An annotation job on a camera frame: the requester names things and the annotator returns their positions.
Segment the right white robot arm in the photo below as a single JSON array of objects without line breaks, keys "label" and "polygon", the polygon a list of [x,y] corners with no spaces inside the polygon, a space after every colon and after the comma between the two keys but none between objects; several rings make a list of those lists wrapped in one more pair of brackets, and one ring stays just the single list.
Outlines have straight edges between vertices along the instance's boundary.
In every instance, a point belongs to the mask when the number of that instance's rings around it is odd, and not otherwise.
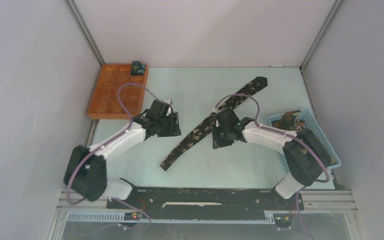
[{"label": "right white robot arm", "polygon": [[211,134],[213,149],[243,142],[268,147],[284,156],[289,172],[275,185],[270,196],[271,204],[277,209],[288,206],[295,193],[319,181],[320,175],[330,180],[331,156],[310,129],[274,128],[250,117],[239,119],[232,109],[225,108],[215,114]]}]

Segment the black gold floral tie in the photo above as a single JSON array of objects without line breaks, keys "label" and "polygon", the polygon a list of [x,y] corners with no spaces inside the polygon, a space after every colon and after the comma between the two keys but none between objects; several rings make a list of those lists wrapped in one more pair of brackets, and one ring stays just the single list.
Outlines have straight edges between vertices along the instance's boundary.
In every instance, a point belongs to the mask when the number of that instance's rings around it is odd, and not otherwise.
[{"label": "black gold floral tie", "polygon": [[[253,96],[268,86],[268,79],[263,76],[257,76],[252,81],[244,85],[236,92],[235,96],[230,96],[217,104],[217,110],[225,108],[234,110],[241,105],[247,98],[242,95]],[[198,124],[163,160],[160,167],[166,172],[175,161],[186,151],[191,149],[206,136],[211,133],[211,126],[216,123],[215,113],[212,112],[200,124]]]}]

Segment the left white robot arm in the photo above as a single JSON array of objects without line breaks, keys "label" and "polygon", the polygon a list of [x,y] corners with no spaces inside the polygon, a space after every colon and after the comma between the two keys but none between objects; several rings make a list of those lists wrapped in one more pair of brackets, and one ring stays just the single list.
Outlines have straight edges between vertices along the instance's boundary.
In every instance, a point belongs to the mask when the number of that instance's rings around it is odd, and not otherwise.
[{"label": "left white robot arm", "polygon": [[108,177],[107,170],[121,154],[150,137],[181,135],[179,115],[172,104],[170,98],[155,99],[150,108],[106,140],[89,147],[76,146],[64,174],[64,184],[90,202],[107,197],[118,199],[125,208],[136,206],[138,194],[132,191],[133,184],[123,178]]}]

